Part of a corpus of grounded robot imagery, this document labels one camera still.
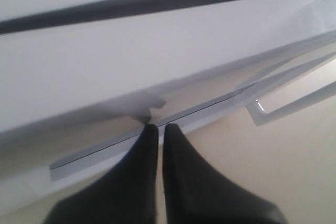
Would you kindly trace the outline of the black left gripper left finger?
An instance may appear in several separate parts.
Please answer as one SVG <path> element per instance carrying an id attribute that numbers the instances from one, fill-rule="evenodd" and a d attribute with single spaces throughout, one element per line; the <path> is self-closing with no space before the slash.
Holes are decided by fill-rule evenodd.
<path id="1" fill-rule="evenodd" d="M 85 189 L 52 208 L 45 223 L 155 223 L 159 131 L 147 124 L 127 154 Z"/>

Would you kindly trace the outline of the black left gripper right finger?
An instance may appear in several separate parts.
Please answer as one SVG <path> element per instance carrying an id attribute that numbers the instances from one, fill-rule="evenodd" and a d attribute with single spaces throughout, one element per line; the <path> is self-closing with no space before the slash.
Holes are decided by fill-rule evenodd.
<path id="1" fill-rule="evenodd" d="M 192 146 L 180 127 L 164 131 L 163 179 L 169 223 L 231 223 L 230 181 Z"/>

